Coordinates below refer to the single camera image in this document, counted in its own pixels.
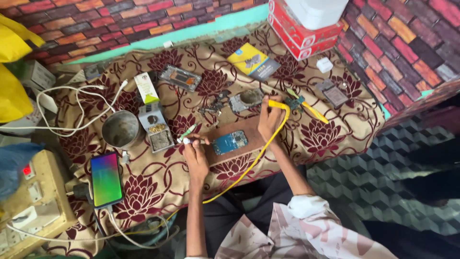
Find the gray geometric floor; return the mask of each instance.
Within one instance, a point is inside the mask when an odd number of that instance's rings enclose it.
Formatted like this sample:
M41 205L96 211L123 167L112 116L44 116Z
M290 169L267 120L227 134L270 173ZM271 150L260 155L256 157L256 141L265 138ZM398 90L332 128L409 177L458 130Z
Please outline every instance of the gray geometric floor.
M441 127L423 129L415 117L380 134L366 153L314 164L307 171L307 179L318 195L349 203L362 220L395 222L441 235L456 234L460 232L460 200L449 200L442 208L405 200L398 194L400 186L393 182L440 171L414 164L404 156L453 138Z

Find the smartphone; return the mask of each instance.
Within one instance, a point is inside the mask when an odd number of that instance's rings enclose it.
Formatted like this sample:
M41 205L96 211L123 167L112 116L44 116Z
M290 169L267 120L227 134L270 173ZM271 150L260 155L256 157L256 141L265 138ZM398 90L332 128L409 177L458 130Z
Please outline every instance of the smartphone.
M116 152L91 158L94 207L102 209L123 200Z
M247 138L242 130L224 135L212 143L214 152L222 155L247 145Z

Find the brick wallpaper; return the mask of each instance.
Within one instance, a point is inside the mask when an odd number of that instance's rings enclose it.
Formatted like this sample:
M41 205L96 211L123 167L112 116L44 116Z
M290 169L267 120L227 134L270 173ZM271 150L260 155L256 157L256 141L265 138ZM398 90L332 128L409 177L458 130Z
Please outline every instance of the brick wallpaper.
M459 7L459 0L350 0L337 47L390 114L405 117L421 91L460 73Z
M0 13L42 37L46 65L214 21L268 0L0 0Z

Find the black cable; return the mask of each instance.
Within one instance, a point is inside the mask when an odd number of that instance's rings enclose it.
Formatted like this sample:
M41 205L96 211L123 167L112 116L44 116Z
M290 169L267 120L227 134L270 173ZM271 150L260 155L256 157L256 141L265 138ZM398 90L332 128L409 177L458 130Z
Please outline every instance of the black cable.
M94 201L91 199L91 196L89 194L89 185L86 184L86 183L77 184L77 185L75 185L73 187L73 191L74 191L75 198L79 198L79 199L86 198L88 200L88 203L91 206L93 206L92 211L94 213L94 221L96 222L96 226L98 227L99 232L101 232L102 237L106 237L107 235L105 234L105 231L102 228L101 222L99 221L99 218L98 218L98 216L96 214L96 208L94 207ZM117 259L121 259L118 256L118 254L116 253L116 251L115 251L114 247L112 246L112 244L109 242L109 240L106 239L106 240L104 240L104 242L107 244L107 246L109 246L110 250L115 255L115 257Z
M93 208L92 210L94 212L94 221L96 221L96 226L99 229L99 232L101 232L102 237L106 237L107 235L104 232L104 229L102 228L101 222L99 221L98 216L96 215L96 208ZM112 250L112 253L115 255L116 258L121 259L118 254L115 251L115 248L112 246L112 244L109 242L108 239L104 240L104 242L109 246L110 250Z

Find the pink shirt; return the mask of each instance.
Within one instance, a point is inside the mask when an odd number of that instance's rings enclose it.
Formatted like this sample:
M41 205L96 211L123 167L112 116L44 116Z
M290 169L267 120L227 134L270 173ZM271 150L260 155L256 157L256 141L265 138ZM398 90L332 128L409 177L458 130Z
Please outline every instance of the pink shirt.
M381 244L342 227L321 197L299 195L287 206L273 204L268 235L243 215L225 237L215 258L395 259L396 256Z

